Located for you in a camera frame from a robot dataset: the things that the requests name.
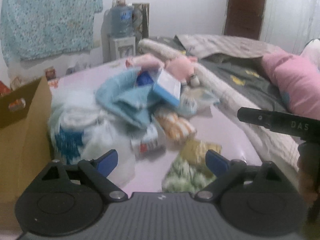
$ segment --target door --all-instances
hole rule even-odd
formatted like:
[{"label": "door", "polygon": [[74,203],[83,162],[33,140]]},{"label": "door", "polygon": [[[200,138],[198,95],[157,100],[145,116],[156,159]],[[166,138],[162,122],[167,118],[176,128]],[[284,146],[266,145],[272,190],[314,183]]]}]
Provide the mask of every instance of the door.
[{"label": "door", "polygon": [[225,35],[258,40],[266,0],[229,0]]}]

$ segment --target screw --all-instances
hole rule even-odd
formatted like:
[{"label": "screw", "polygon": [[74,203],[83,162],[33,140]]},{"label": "screw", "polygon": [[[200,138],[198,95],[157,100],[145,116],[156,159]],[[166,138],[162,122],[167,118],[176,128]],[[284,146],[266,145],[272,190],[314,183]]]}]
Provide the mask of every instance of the screw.
[{"label": "screw", "polygon": [[204,190],[204,191],[198,192],[197,196],[201,199],[210,199],[213,197],[213,193],[210,191]]},{"label": "screw", "polygon": [[122,199],[125,196],[125,193],[123,191],[115,190],[112,191],[109,196],[113,199]]}]

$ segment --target pink table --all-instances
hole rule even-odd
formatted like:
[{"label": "pink table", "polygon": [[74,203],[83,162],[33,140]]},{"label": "pink table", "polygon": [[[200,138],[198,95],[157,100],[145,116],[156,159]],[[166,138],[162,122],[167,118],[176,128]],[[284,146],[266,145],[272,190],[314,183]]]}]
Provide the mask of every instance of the pink table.
[{"label": "pink table", "polygon": [[[124,70],[125,60],[114,61],[63,77],[59,80],[58,87],[51,89],[53,93],[61,88],[86,87],[95,90],[107,78]],[[251,165],[261,165],[261,160],[245,133],[214,106],[193,117],[190,122],[197,128],[196,138],[222,145],[221,154],[227,159],[241,159]],[[178,147],[168,147],[165,152],[158,152],[137,161],[134,179],[122,189],[129,196],[135,191],[161,191],[161,181],[179,150]],[[18,235],[18,232],[0,232],[0,239],[14,240]]]}]

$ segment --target person's hand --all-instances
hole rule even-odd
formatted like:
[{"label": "person's hand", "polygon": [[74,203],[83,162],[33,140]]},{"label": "person's hand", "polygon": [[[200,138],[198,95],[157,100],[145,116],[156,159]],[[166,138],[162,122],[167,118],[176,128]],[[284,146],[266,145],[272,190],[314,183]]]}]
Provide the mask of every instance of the person's hand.
[{"label": "person's hand", "polygon": [[302,157],[299,157],[298,167],[299,167],[299,192],[302,195],[304,201],[307,205],[312,206],[314,201],[317,200],[319,196],[319,191],[315,191],[314,179],[309,175],[305,168],[305,162]]}]

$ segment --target cardboard box flap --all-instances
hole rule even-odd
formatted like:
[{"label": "cardboard box flap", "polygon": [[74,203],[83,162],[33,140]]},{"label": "cardboard box flap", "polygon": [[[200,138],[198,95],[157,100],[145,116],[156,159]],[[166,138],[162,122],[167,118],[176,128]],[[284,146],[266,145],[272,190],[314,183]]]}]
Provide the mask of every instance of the cardboard box flap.
[{"label": "cardboard box flap", "polygon": [[[36,93],[40,81],[41,79],[38,79],[1,98],[0,129],[5,128],[8,125],[15,123],[27,116],[29,107],[32,103],[32,99],[34,97],[34,94]],[[18,109],[16,111],[10,109],[9,106],[15,104],[15,102],[17,102],[17,100],[19,99],[24,100],[25,106],[22,109]]]}]

